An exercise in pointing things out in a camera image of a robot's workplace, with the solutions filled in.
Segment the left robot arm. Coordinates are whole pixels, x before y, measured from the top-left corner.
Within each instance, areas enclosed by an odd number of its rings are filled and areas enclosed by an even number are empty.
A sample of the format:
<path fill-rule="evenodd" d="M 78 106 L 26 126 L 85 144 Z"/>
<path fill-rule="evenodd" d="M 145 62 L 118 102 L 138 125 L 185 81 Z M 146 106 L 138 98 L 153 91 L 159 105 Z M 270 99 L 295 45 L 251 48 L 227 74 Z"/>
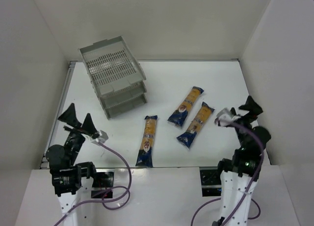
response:
<path fill-rule="evenodd" d="M 70 104 L 57 119 L 66 124 L 64 130 L 69 134 L 63 145 L 52 145 L 46 152 L 52 185 L 63 215 L 56 225 L 63 223 L 65 226 L 78 226 L 82 220 L 82 213 L 75 207 L 79 205 L 83 196 L 91 192 L 96 169 L 92 162 L 76 164 L 75 161 L 86 138 L 93 141 L 100 133 L 96 130 L 89 113 L 83 123 L 78 121 L 74 103 Z"/>

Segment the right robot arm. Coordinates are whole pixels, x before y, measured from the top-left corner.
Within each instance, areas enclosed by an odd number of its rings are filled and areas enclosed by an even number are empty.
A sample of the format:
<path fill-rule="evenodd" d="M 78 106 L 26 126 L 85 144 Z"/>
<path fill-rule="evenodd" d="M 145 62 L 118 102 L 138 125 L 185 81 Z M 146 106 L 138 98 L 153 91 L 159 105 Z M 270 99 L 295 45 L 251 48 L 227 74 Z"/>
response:
<path fill-rule="evenodd" d="M 235 150 L 232 159 L 222 159 L 218 163 L 221 179 L 221 207 L 219 219 L 214 226 L 245 226 L 248 221 L 253 191 L 258 183 L 264 149 L 271 139 L 269 131 L 262 126 L 252 126 L 263 109 L 251 96 L 239 107 L 247 111 L 240 115 L 234 108 L 221 110 L 215 124 L 235 129 L 240 147 Z"/>

